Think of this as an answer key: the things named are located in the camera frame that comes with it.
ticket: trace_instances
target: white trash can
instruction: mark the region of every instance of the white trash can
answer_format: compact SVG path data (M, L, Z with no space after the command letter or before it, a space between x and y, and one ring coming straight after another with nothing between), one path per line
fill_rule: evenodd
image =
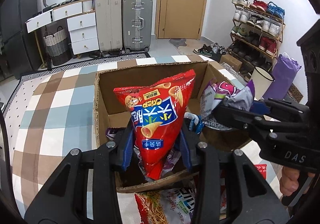
M266 70L255 67L250 80L254 83L255 98L260 100L275 78Z

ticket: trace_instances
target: wooden door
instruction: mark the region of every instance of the wooden door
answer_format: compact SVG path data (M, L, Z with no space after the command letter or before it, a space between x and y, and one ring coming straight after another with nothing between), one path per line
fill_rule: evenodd
M205 0L161 0L158 38L198 38Z

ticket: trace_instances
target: purple paper bag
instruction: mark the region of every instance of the purple paper bag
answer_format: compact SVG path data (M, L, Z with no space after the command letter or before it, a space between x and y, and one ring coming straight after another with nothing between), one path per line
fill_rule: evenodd
M269 86L263 98L283 99L301 66L286 53L279 55L278 62L272 70L275 81Z

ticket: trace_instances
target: drawer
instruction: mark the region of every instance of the drawer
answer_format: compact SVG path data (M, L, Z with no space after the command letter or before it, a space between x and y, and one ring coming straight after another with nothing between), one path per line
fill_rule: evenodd
M88 13L67 19L69 31L96 25L96 13Z
M72 43L73 54L82 54L89 51L99 50L98 38L92 38Z
M52 22L51 21L51 11L47 11L45 13L42 13L27 22L28 33L32 32L38 28L41 28L45 25L48 25L51 22Z
M52 11L52 20L57 21L82 13L82 2L65 5Z
M98 34L96 26L85 27L70 31L70 38L72 43L97 37Z

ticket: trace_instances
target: small cardboard box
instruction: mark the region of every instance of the small cardboard box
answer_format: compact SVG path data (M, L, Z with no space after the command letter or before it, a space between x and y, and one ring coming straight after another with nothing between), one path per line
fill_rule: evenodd
M234 58L231 55L223 55L221 57L220 63L227 63L230 66L233 66L233 70L235 70L236 72L239 72L240 67L242 65L242 62L239 61L238 59Z
M199 115L200 97L208 82L211 79L216 82L228 81L218 71L223 69L222 66L215 61L141 65L97 73L94 97L97 147L108 141L105 134L108 127L126 127L131 117L114 95L113 89L115 87L149 86L163 78L190 69L195 71L196 79L188 110ZM218 132L206 127L201 133L200 139L224 151L241 148L250 141L243 131ZM174 169L167 173L165 178L147 182L139 169L138 162L132 160L125 173L115 173L116 189L121 193L160 189L193 175L187 172L180 158Z

